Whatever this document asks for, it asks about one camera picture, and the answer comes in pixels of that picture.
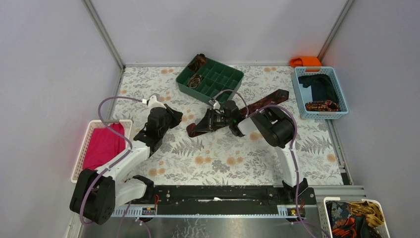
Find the dark red patterned tie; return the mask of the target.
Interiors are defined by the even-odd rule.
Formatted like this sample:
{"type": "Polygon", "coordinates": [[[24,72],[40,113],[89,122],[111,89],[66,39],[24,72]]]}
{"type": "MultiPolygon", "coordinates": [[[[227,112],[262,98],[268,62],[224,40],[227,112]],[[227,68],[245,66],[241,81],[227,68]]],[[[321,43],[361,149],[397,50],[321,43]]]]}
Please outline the dark red patterned tie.
{"type": "MultiPolygon", "coordinates": [[[[278,89],[268,96],[256,101],[253,104],[247,105],[242,109],[245,109],[245,119],[251,113],[257,111],[258,109],[273,104],[278,105],[289,99],[289,91],[278,89]]],[[[202,120],[198,123],[192,123],[186,127],[186,131],[189,137],[197,137],[199,135],[206,134],[207,132],[202,132],[202,120]]]]}

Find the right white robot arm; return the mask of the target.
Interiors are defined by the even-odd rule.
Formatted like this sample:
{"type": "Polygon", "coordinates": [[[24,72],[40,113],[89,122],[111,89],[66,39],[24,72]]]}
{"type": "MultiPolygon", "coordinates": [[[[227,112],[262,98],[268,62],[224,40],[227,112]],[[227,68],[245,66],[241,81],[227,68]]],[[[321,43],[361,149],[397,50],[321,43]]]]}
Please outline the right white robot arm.
{"type": "Polygon", "coordinates": [[[297,125],[289,111],[279,105],[266,105],[250,115],[242,114],[236,103],[228,100],[219,109],[208,109],[192,132],[198,135],[226,126],[237,137],[259,131],[277,153],[282,169],[282,183],[286,187],[285,200],[290,204],[297,204],[303,199],[308,183],[299,175],[299,165],[294,152],[297,125]]]}

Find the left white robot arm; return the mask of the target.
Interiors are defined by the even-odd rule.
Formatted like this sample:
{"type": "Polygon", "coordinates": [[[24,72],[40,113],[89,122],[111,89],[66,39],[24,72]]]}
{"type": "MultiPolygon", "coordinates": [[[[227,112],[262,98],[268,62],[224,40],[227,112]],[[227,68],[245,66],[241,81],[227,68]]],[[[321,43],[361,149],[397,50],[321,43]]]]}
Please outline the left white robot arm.
{"type": "Polygon", "coordinates": [[[127,178],[134,167],[153,155],[169,129],[178,126],[183,114],[167,104],[151,108],[147,122],[128,147],[96,170],[84,169],[78,177],[69,209],[81,223],[104,224],[119,206],[132,200],[152,201],[154,183],[144,176],[127,178]]]}

